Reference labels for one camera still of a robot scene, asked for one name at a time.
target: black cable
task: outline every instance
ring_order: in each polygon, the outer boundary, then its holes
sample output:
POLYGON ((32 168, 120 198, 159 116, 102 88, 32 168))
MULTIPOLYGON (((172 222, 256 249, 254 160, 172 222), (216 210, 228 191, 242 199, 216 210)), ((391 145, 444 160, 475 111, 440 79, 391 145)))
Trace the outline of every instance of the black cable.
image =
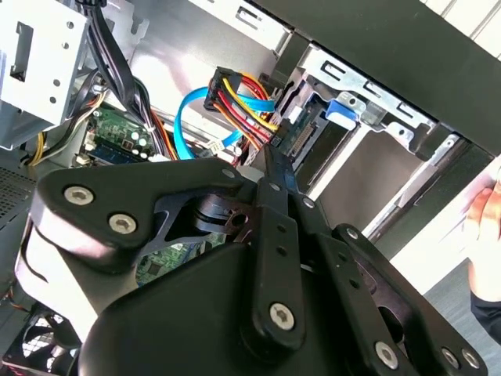
POLYGON ((113 73, 119 97, 128 108, 135 99, 135 80, 131 68, 106 25, 101 8, 99 6, 92 7, 90 16, 92 18, 91 30, 95 34, 96 41, 102 46, 102 52, 113 73))
POLYGON ((91 18, 88 40, 96 65, 114 95, 127 112, 140 124, 144 124, 151 135, 155 152, 168 155, 167 146, 162 142, 160 130, 155 126, 150 97, 144 84, 131 72, 127 60, 106 25, 99 0, 78 0, 84 14, 91 18))
POLYGON ((91 94, 92 85, 98 77, 98 73, 99 70, 96 68, 87 75, 74 98, 73 104, 70 106, 71 110, 68 112, 68 118, 72 118, 75 112, 80 110, 89 101, 89 94, 91 94))

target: red cable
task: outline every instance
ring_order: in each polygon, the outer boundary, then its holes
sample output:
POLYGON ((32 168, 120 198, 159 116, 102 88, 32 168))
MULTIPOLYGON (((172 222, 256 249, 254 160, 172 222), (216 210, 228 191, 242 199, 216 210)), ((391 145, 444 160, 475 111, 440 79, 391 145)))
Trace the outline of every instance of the red cable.
POLYGON ((16 368, 9 366, 10 371, 13 374, 16 374, 17 376, 24 376, 24 374, 21 374, 16 368))
POLYGON ((233 115, 240 123, 245 125, 246 128, 255 131, 257 134, 259 134, 261 137, 263 137, 266 142, 269 141, 269 136, 264 133, 261 129, 255 128, 252 125, 250 125, 247 120, 245 120, 232 106, 232 104, 225 98, 225 96, 222 95, 222 92, 218 92, 219 99, 222 101, 222 103, 225 105, 225 107, 228 109, 228 111, 233 115))
POLYGON ((249 79, 247 77, 243 77, 242 78, 242 82, 250 90, 252 90, 253 92, 255 92, 258 95, 259 99, 261 99, 261 100, 267 100, 266 99, 266 94, 263 93, 263 91, 261 90, 261 88, 258 85, 256 85, 256 83, 254 81, 252 81, 251 79, 249 79))

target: screw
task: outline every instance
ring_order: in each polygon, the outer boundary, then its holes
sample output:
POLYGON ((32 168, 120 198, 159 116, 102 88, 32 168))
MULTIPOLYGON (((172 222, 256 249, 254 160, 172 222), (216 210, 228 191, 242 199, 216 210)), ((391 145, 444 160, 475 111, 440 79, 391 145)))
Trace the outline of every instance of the screw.
POLYGON ((477 358, 471 353, 470 350, 463 349, 462 351, 464 359, 470 364, 473 368, 479 369, 480 363, 477 358))
POLYGON ((283 331, 290 331, 294 327, 294 315, 282 303, 275 303, 269 309, 269 315, 277 327, 283 331))
POLYGON ((235 174, 233 172, 231 172, 230 170, 227 170, 226 168, 223 168, 222 173, 231 179, 233 179, 235 177, 235 174))
POLYGON ((124 235, 133 233, 137 228, 135 220, 126 214, 112 215, 108 223, 113 231, 116 233, 123 233, 124 235))
POLYGON ((270 182, 270 184, 269 184, 269 185, 270 185, 270 186, 271 186, 271 188, 273 188, 274 190, 276 190, 276 191, 280 191, 280 187, 279 187, 279 186, 277 186, 275 183, 270 182))
POLYGON ((350 237, 352 237, 353 239, 358 239, 359 238, 359 235, 355 232, 354 229, 346 229, 346 232, 348 233, 348 235, 350 237))
POLYGON ((449 349, 445 348, 445 347, 442 347, 442 354, 444 354, 445 358, 447 359, 447 361, 449 363, 451 363, 451 365, 456 368, 457 370, 459 370, 460 368, 460 363, 457 361, 456 357, 454 356, 454 354, 452 354, 452 352, 450 352, 449 349))
POLYGON ((392 370, 398 368, 398 358, 393 349, 384 342, 376 342, 374 348, 376 349, 377 357, 384 363, 384 365, 392 370))
POLYGON ((313 202, 311 199, 307 197, 303 198, 303 204, 308 206, 310 209, 313 209, 315 207, 315 202, 313 202))
POLYGON ((75 205, 88 205, 94 201, 94 195, 83 186, 71 186, 64 191, 64 197, 75 205))

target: wire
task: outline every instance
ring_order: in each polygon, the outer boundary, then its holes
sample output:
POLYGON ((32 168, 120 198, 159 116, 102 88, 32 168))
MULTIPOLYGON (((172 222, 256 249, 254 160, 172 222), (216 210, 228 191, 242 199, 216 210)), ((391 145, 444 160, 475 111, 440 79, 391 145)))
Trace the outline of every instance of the wire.
POLYGON ((43 153, 44 149, 44 136, 40 132, 38 133, 37 137, 37 149, 34 152, 33 156, 25 162, 28 166, 35 166, 35 164, 38 162, 38 160, 41 158, 41 154, 43 153))
POLYGON ((268 122, 264 121, 261 119, 255 112, 253 112, 248 105, 246 105, 239 97, 238 95, 233 91, 231 85, 228 82, 227 78, 222 79, 223 83, 225 84, 226 90, 230 94, 230 96, 239 104, 239 106, 244 110, 246 113, 248 113, 255 121, 257 121, 259 124, 261 124, 263 127, 271 129, 272 131, 276 131, 278 127, 273 124, 269 124, 268 122))
POLYGON ((250 89, 250 91, 254 94, 254 96, 258 99, 263 99, 263 100, 267 100, 268 98, 266 97, 268 95, 268 93, 266 92, 263 92, 261 90, 261 88, 259 86, 256 85, 256 83, 252 80, 250 80, 249 78, 247 77, 244 77, 242 79, 242 83, 248 88, 250 89))
POLYGON ((91 18, 88 41, 99 72, 127 112, 144 125, 151 135, 155 152, 168 155, 168 137, 161 123, 157 124, 153 119, 146 86, 132 75, 124 54, 106 25, 100 6, 85 6, 83 9, 84 14, 91 18))
POLYGON ((84 82, 81 84, 80 89, 77 92, 77 95, 74 97, 73 104, 70 106, 71 110, 68 113, 68 117, 72 118, 77 111, 79 111, 85 103, 88 101, 89 94, 91 93, 92 84, 94 80, 98 77, 99 70, 96 68, 92 70, 84 82))
POLYGON ((80 128, 80 125, 83 124, 83 122, 89 117, 92 115, 92 113, 97 110, 101 104, 104 102, 104 98, 105 98, 105 93, 101 93, 99 94, 98 96, 98 99, 97 101, 94 103, 94 105, 89 109, 87 110, 87 112, 84 112, 77 120, 76 122, 74 123, 74 126, 73 128, 71 129, 71 132, 69 134, 69 136, 65 139, 65 137, 63 137, 65 140, 64 142, 62 143, 61 146, 59 146, 60 143, 57 143, 56 146, 54 148, 51 148, 51 150, 47 150, 48 153, 43 155, 43 157, 39 158, 38 161, 36 163, 33 164, 33 166, 36 166, 38 165, 40 162, 42 161, 45 161, 51 157, 54 157, 55 155, 61 153, 63 150, 65 150, 68 145, 70 145, 70 141, 75 137, 75 135, 77 134, 78 132, 78 129, 80 128))
POLYGON ((14 301, 14 288, 13 288, 13 285, 10 286, 9 288, 9 293, 7 294, 7 298, 9 299, 9 303, 12 307, 14 307, 15 309, 18 309, 19 311, 23 311, 23 312, 26 312, 26 313, 31 313, 31 311, 29 311, 28 309, 24 308, 23 306, 19 305, 19 304, 16 304, 16 302, 14 301))
POLYGON ((219 112, 221 112, 221 114, 225 117, 225 119, 231 124, 233 125, 236 129, 238 129, 239 131, 241 131, 243 133, 243 136, 248 139, 250 141, 250 143, 252 143, 252 145, 256 148, 256 149, 261 149, 261 147, 259 146, 258 144, 258 141, 247 131, 245 131, 242 127, 240 127, 236 121, 234 121, 230 115, 226 112, 226 110, 218 103, 214 103, 214 107, 218 109, 219 112))
POLYGON ((254 76, 252 76, 251 74, 242 73, 242 75, 244 77, 244 81, 246 81, 245 80, 245 78, 246 78, 247 80, 252 81, 259 88, 259 91, 261 91, 261 94, 265 96, 264 99, 269 99, 269 95, 266 92, 266 90, 263 87, 263 85, 261 85, 261 82, 259 82, 256 78, 254 78, 254 76))
POLYGON ((153 115, 153 120, 157 123, 158 127, 161 129, 162 136, 164 138, 165 144, 167 145, 167 149, 169 151, 169 154, 171 155, 171 159, 173 161, 177 161, 179 159, 177 153, 174 150, 174 147, 172 146, 171 139, 169 139, 169 136, 167 132, 164 129, 164 124, 160 117, 158 116, 155 111, 151 110, 151 114, 153 115))
POLYGON ((254 128, 252 125, 250 125, 245 118, 243 118, 232 106, 232 104, 222 95, 222 92, 218 93, 219 99, 222 101, 222 104, 226 107, 226 110, 229 111, 233 117, 236 118, 244 127, 249 129, 250 132, 256 132, 261 138, 263 138, 263 141, 267 143, 269 141, 269 136, 264 133, 261 129, 258 127, 254 128))
MULTIPOLYGON (((195 89, 192 92, 190 92, 187 96, 185 96, 185 98, 179 105, 178 113, 176 114, 176 117, 174 119, 174 144, 175 144, 175 149, 179 155, 179 159, 185 160, 185 159, 195 158, 195 155, 188 147, 188 144, 186 144, 186 141, 182 136, 182 123, 181 123, 182 112, 184 108, 192 101, 196 99, 205 98, 207 94, 208 94, 207 87, 195 89)), ((275 104, 271 100, 263 101, 255 98, 249 98, 246 96, 241 96, 241 98, 242 101, 247 103, 247 105, 253 110, 269 112, 270 107, 272 111, 274 110, 275 104)), ((242 137, 242 133, 240 131, 236 131, 232 133, 230 136, 223 139, 222 143, 224 147, 228 147, 230 145, 233 145, 238 139, 240 139, 240 137, 242 137)))
POLYGON ((24 376, 20 371, 18 371, 16 368, 9 366, 10 371, 15 374, 16 376, 24 376))

